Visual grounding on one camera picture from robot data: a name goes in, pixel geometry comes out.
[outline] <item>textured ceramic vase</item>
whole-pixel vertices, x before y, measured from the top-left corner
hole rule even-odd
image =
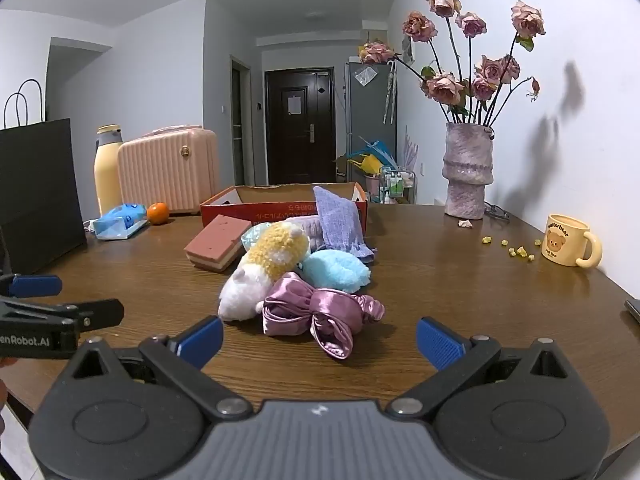
[[[444,212],[479,220],[484,216],[484,186],[494,181],[494,131],[480,124],[447,123],[442,176],[449,181]]]

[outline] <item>eyeglasses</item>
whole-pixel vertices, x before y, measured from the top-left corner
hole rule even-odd
[[[491,218],[497,218],[498,220],[504,220],[505,222],[511,221],[511,215],[507,213],[500,206],[484,203],[484,214]]]

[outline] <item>flower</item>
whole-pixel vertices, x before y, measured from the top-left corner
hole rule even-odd
[[[481,101],[488,101],[495,92],[495,85],[489,83],[483,77],[476,77],[471,83],[473,95]]]
[[[423,13],[412,10],[402,25],[402,31],[414,41],[429,41],[438,35],[436,26]]]
[[[460,92],[465,89],[451,72],[436,74],[434,78],[424,81],[420,88],[429,99],[451,106],[460,102]]]
[[[441,18],[450,18],[454,13],[462,10],[460,0],[427,0],[431,12],[435,12]]]
[[[503,70],[504,70],[504,67],[507,66],[507,70],[502,76],[502,82],[505,85],[508,85],[511,82],[511,79],[517,79],[520,77],[520,65],[518,64],[518,62],[513,56],[511,56],[511,59],[509,56],[504,56],[500,60],[500,63],[502,63]]]
[[[503,71],[504,65],[501,60],[496,61],[487,56],[482,56],[482,61],[476,64],[476,74],[492,85],[500,84]]]
[[[456,23],[468,38],[475,38],[478,34],[486,32],[486,22],[474,12],[459,14]]]
[[[540,83],[536,80],[535,77],[533,77],[531,81],[531,92],[527,94],[527,97],[531,97],[531,102],[533,102],[538,98],[539,93]]]
[[[511,7],[511,21],[518,31],[518,35],[524,40],[535,38],[537,34],[546,34],[542,12],[539,9],[529,7],[520,0]]]
[[[360,51],[360,59],[363,63],[386,63],[395,55],[393,50],[379,41],[366,43]]]

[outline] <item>mauve satin bow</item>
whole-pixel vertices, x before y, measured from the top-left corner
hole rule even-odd
[[[355,296],[332,288],[313,288],[295,272],[286,272],[264,300],[262,326],[266,335],[311,334],[331,357],[346,359],[353,334],[385,315],[371,296]]]

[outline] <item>wet wipes pack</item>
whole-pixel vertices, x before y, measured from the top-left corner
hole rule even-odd
[[[100,240],[126,240],[146,224],[146,207],[122,204],[92,222],[95,237]]]

